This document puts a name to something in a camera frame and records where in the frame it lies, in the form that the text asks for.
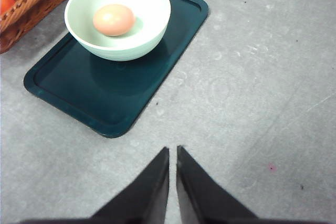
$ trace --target red spot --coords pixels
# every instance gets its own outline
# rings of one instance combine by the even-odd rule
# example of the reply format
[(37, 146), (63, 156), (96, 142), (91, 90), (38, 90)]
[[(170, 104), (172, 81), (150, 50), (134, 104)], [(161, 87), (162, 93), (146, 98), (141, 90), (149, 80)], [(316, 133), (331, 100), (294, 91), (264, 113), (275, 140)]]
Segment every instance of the red spot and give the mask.
[(276, 167), (274, 164), (269, 163), (269, 164), (268, 164), (268, 169), (269, 169), (271, 172), (276, 172), (277, 167)]

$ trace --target tray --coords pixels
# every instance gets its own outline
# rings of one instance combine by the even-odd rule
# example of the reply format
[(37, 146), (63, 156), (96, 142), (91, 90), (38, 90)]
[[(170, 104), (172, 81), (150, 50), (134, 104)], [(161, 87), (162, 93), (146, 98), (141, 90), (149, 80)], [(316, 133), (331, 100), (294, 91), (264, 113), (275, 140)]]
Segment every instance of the tray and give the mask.
[(205, 20), (203, 0), (170, 0), (161, 42), (147, 55), (116, 62), (86, 51), (67, 34), (26, 74), (25, 88), (105, 137), (132, 126)]

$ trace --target white bowl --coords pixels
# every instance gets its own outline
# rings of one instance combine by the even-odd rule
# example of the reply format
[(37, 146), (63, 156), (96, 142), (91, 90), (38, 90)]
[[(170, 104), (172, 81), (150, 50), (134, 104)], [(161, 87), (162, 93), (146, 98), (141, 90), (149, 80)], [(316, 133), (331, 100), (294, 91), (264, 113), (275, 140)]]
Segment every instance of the white bowl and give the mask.
[[(95, 12), (108, 4), (122, 4), (133, 11), (136, 21), (129, 32), (109, 37), (95, 29)], [(64, 19), (69, 32), (88, 51), (104, 59), (126, 61), (144, 56), (160, 42), (170, 13), (169, 0), (69, 0)]]

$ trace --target tray rim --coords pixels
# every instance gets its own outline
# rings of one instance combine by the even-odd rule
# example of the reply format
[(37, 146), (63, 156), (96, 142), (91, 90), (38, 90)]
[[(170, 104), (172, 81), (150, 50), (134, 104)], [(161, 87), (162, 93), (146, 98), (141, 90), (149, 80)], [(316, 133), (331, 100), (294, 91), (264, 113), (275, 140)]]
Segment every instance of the tray rim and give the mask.
[(136, 121), (139, 119), (141, 113), (144, 111), (147, 104), (151, 101), (152, 97), (155, 95), (157, 90), (159, 89), (160, 85), (164, 82), (165, 78), (168, 76), (170, 71), (174, 68), (175, 64), (183, 54), (184, 50), (187, 48), (189, 43), (193, 40), (194, 36), (197, 34), (197, 31), (205, 21), (207, 15), (208, 15), (208, 4), (204, 0), (188, 0), (190, 2), (193, 2), (196, 4), (200, 9), (200, 14), (197, 18), (197, 25), (193, 26), (189, 29), (189, 31), (186, 33), (186, 39), (181, 41), (181, 43), (177, 46), (177, 48), (171, 53), (171, 55), (178, 54), (179, 57), (173, 62), (172, 67), (168, 70), (167, 74), (162, 77), (162, 80), (160, 80), (160, 84), (155, 89), (155, 91), (152, 93), (152, 95), (149, 97), (147, 102), (143, 105), (143, 107), (139, 110), (139, 112), (136, 114), (134, 120), (131, 121), (131, 124), (127, 127), (125, 127), (121, 131), (116, 131), (116, 126), (122, 122), (124, 122), (127, 117), (120, 121), (117, 124), (113, 125), (106, 125), (105, 123), (102, 123), (98, 121), (97, 119), (93, 118), (88, 113), (85, 113), (84, 111), (78, 109), (77, 107), (71, 105), (70, 103), (66, 102), (65, 100), (59, 98), (58, 96), (52, 94), (51, 92), (43, 89), (42, 87), (38, 86), (35, 83), (35, 75), (36, 73), (49, 61), (53, 58), (53, 55), (57, 54), (58, 51), (60, 51), (64, 46), (66, 46), (67, 43), (72, 41), (73, 36), (70, 33), (67, 33), (62, 37), (60, 41), (58, 41), (40, 60), (38, 60), (31, 69), (28, 70), (24, 77), (24, 87), (35, 95), (36, 97), (44, 100), (45, 102), (49, 103), (50, 105), (54, 106), (55, 108), (63, 111), (68, 116), (71, 116), (72, 118), (78, 120), (79, 122), (85, 124), (86, 126), (90, 127), (92, 130), (97, 132), (98, 134), (108, 137), (108, 138), (115, 138), (119, 137), (123, 134), (125, 134), (128, 130), (130, 130), (133, 125), (136, 123)]

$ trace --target brown egg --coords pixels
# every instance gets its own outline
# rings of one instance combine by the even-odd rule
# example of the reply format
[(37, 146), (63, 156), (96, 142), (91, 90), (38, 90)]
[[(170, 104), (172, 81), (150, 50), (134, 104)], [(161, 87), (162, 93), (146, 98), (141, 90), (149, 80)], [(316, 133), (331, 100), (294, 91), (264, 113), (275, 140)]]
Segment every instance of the brown egg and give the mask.
[(95, 28), (107, 36), (119, 36), (127, 33), (135, 23), (133, 12), (124, 5), (106, 5), (93, 16)]

